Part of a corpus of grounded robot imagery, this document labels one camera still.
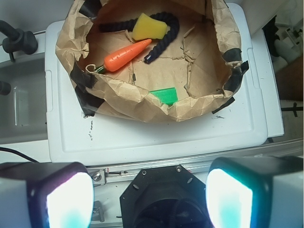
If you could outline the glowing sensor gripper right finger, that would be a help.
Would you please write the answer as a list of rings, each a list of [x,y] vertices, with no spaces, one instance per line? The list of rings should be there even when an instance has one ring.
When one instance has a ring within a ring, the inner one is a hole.
[[[207,176],[206,203],[216,228],[302,228],[304,160],[218,157]]]

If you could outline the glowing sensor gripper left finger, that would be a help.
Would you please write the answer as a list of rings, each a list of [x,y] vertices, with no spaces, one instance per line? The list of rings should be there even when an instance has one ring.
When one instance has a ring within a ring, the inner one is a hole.
[[[87,228],[93,205],[93,180],[79,162],[0,165],[2,228]]]

